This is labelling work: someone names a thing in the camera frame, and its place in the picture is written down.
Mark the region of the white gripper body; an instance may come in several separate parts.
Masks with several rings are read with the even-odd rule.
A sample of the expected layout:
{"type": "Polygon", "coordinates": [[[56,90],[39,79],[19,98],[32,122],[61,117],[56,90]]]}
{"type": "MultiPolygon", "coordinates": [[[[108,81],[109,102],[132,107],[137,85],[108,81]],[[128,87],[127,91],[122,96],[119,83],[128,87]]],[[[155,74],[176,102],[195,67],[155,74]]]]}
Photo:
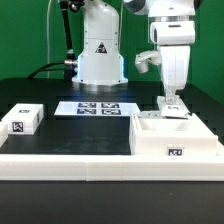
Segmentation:
{"type": "Polygon", "coordinates": [[[165,96],[174,97],[176,91],[184,89],[187,82],[190,47],[185,45],[160,46],[158,50],[165,96]]]}

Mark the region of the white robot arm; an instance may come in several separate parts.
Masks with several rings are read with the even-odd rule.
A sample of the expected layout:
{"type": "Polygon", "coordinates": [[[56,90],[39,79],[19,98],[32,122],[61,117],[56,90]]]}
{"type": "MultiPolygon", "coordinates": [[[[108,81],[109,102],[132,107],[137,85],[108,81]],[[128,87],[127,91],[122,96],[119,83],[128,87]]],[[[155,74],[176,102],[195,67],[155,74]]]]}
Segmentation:
{"type": "Polygon", "coordinates": [[[203,0],[121,0],[132,18],[104,0],[82,0],[83,50],[77,57],[72,86],[111,92],[133,80],[126,64],[139,73],[157,66],[165,95],[186,86],[190,46],[195,42],[193,17],[203,0]]]}

